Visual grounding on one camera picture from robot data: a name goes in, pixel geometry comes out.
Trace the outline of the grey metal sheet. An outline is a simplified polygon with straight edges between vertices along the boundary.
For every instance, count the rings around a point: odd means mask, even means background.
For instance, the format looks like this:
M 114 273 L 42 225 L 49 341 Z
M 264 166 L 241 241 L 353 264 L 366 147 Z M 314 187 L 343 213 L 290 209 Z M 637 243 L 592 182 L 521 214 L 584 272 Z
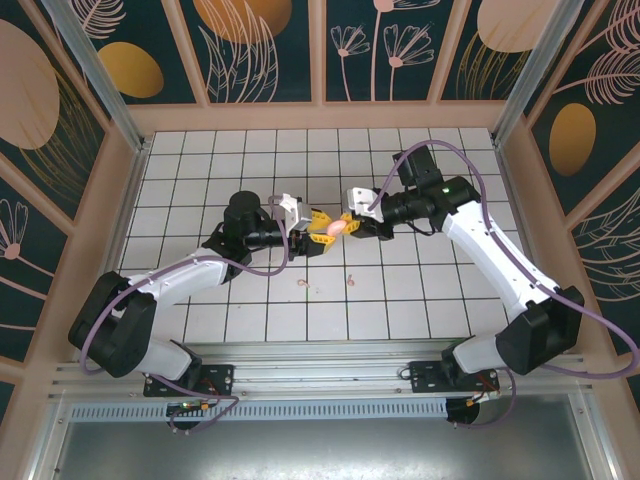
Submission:
M 583 394 L 522 396 L 486 429 L 446 418 L 162 422 L 49 415 L 27 480 L 623 480 Z

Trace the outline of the aluminium mounting rail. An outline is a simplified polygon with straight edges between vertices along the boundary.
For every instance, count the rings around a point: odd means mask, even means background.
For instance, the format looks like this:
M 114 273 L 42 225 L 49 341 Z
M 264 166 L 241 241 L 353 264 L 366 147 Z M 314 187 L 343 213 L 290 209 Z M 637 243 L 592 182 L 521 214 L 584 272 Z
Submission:
M 408 397 L 411 387 L 399 377 L 411 361 L 440 360 L 451 340 L 371 340 L 245 342 L 191 344 L 205 364 L 231 364 L 232 395 L 241 400 L 302 400 Z M 522 395 L 590 391 L 594 381 L 537 369 L 516 375 Z M 77 363 L 58 364 L 50 399 L 69 401 L 135 401 L 143 398 L 144 377 L 119 379 L 107 373 L 84 375 Z

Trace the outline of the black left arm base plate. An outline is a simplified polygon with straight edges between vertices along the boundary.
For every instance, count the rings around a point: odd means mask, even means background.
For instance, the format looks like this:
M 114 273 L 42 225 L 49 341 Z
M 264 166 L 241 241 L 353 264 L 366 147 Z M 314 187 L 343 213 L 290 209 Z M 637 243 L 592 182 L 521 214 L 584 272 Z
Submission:
M 188 369 L 180 379 L 171 380 L 171 383 L 190 392 L 196 392 L 198 396 L 230 396 L 234 383 L 234 366 L 230 364 L 201 365 Z M 150 377 L 145 380 L 143 395 L 150 398 L 169 398 L 178 397 L 184 393 Z

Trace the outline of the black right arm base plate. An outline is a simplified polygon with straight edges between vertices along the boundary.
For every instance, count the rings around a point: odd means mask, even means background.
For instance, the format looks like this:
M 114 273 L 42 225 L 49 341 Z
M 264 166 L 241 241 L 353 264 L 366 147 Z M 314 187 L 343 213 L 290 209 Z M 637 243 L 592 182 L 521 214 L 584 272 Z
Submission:
M 414 393 L 492 393 L 500 390 L 495 370 L 468 374 L 440 361 L 414 361 L 408 364 Z

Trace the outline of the aluminium frame post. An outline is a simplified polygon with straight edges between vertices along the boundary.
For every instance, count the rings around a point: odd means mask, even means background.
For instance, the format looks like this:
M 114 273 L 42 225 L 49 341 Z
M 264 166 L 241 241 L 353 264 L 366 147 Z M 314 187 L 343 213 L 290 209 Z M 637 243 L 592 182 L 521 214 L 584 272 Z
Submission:
M 580 13 L 584 0 L 559 0 L 537 44 L 515 82 L 492 133 L 493 144 L 501 149 L 511 135 L 545 72 L 552 64 L 567 33 Z
M 142 151 L 145 147 L 145 136 L 136 126 L 127 105 L 111 81 L 94 45 L 84 33 L 72 7 L 67 0 L 42 0 L 42 3 L 74 57 L 84 68 L 88 80 L 94 86 L 127 143 L 136 152 Z

